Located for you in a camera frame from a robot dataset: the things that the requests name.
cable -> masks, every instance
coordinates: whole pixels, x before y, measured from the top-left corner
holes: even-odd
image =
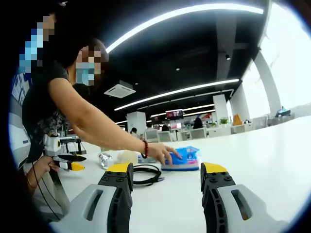
[[[151,168],[147,168],[147,167],[139,167],[139,166],[152,166],[152,167],[156,168],[156,170],[155,169],[151,169]],[[164,177],[160,178],[160,175],[162,173],[160,171],[160,169],[157,168],[154,165],[151,165],[151,164],[141,164],[141,165],[133,166],[133,172],[140,172],[140,171],[151,172],[151,173],[154,173],[155,176],[150,178],[150,179],[144,180],[144,181],[133,181],[134,184],[151,186],[154,183],[163,181],[165,179]]]
[[[59,207],[62,208],[62,206],[58,203],[58,201],[57,201],[57,200],[53,197],[53,195],[50,193],[50,191],[49,191],[47,185],[46,185],[45,182],[44,182],[43,177],[42,177],[42,181],[43,181],[45,187],[47,188],[47,191],[49,192],[50,196],[51,196],[51,197],[54,199],[54,201],[59,205]]]
[[[41,188],[40,188],[39,181],[38,181],[38,179],[37,179],[37,175],[35,174],[34,163],[32,162],[32,164],[33,164],[33,170],[34,170],[35,180],[37,181],[37,185],[38,185],[38,187],[39,187],[39,189],[40,189],[40,192],[41,192],[41,194],[42,194],[42,197],[43,197],[43,199],[45,200],[45,202],[46,202],[46,204],[48,205],[48,207],[50,208],[50,210],[52,211],[52,213],[57,217],[58,220],[60,220],[60,218],[56,215],[56,213],[52,210],[52,208],[51,208],[50,205],[48,204],[48,201],[45,199],[45,197],[44,197],[44,195],[43,195],[43,192],[42,192],[42,190],[41,190]]]

ceiling light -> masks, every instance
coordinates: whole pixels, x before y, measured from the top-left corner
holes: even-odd
[[[212,110],[207,110],[207,111],[202,111],[202,112],[197,112],[197,113],[189,113],[189,114],[183,114],[184,117],[186,116],[191,116],[191,115],[198,115],[198,114],[203,114],[203,113],[210,113],[210,112],[215,112],[215,109]]]
[[[116,124],[121,124],[121,123],[126,123],[127,120],[124,120],[124,121],[120,121],[120,122],[116,122]]]
[[[176,111],[182,111],[182,109],[168,110],[168,111],[165,111],[165,112],[169,113],[169,112],[176,112]]]
[[[202,106],[193,107],[193,108],[186,108],[186,109],[183,109],[183,111],[189,111],[189,110],[198,109],[198,108],[207,108],[207,107],[211,107],[211,106],[215,106],[215,104],[212,103],[212,104],[202,105]]]
[[[212,3],[212,4],[202,4],[202,5],[195,5],[195,6],[189,6],[184,7],[178,10],[170,11],[165,14],[162,14],[160,16],[157,16],[155,18],[152,18],[137,27],[133,28],[123,36],[121,36],[118,40],[113,42],[107,49],[107,53],[110,53],[113,49],[115,49],[118,45],[123,43],[128,38],[134,36],[135,34],[141,32],[142,30],[156,24],[159,22],[162,22],[166,19],[184,15],[191,12],[197,12],[197,11],[207,11],[207,10],[238,10],[238,11],[249,11],[257,14],[263,14],[263,10],[257,7],[252,6],[246,6],[241,4],[233,4],[233,3]]]
[[[133,103],[126,104],[124,106],[116,108],[115,111],[123,109],[123,108],[127,108],[129,106],[133,106],[135,104],[143,103],[143,102],[146,102],[146,101],[149,101],[149,100],[154,100],[154,99],[157,99],[157,98],[160,98],[160,97],[169,96],[169,95],[173,95],[173,94],[184,92],[184,91],[191,91],[191,90],[195,90],[195,89],[199,89],[199,88],[203,88],[203,87],[216,86],[216,85],[221,85],[221,84],[226,84],[226,83],[236,83],[238,81],[239,81],[239,79],[224,80],[224,81],[219,81],[219,82],[214,82],[214,83],[206,83],[206,84],[202,84],[202,85],[198,85],[198,86],[191,86],[191,87],[187,87],[187,88],[183,88],[183,89],[179,89],[179,90],[175,90],[175,91],[170,91],[170,92],[167,92],[167,93],[163,93],[163,94],[160,94],[160,95],[152,96],[152,97],[149,97],[149,98],[145,98],[145,99],[142,99],[142,100],[135,101]]]
[[[166,115],[166,113],[155,114],[155,115],[151,115],[150,117],[158,117],[158,116],[161,116],[161,115]]]

ceiling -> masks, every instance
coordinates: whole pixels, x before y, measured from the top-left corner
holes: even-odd
[[[126,5],[119,0],[105,2],[109,2],[109,7],[103,9],[99,37],[107,47],[132,28],[158,15],[187,6],[214,3],[208,0],[132,0]],[[204,93],[229,90],[224,94],[227,100],[230,99],[231,90],[236,90],[241,81],[174,94],[114,111],[125,104],[165,92],[226,79],[241,79],[257,51],[268,0],[225,2],[255,6],[263,9],[264,13],[194,12],[167,19],[139,32],[110,52],[109,69],[93,97],[93,104],[118,122],[126,120],[126,114],[137,109],[145,112],[149,119],[150,115],[167,110],[213,103],[213,95],[201,95]],[[230,61],[226,60],[226,54],[231,57]],[[122,99],[105,95],[104,92],[119,80],[133,85],[136,93]],[[197,95],[201,96],[150,106]]]

white table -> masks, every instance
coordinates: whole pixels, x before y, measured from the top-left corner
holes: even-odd
[[[199,148],[202,161],[227,168],[236,184],[244,184],[265,201],[273,218],[291,221],[311,192],[310,137],[307,116],[246,133],[166,144]],[[86,150],[85,170],[59,173],[69,200],[104,174],[96,157],[99,148]],[[162,182],[132,192],[130,232],[206,232],[200,171],[163,172],[163,177]]]

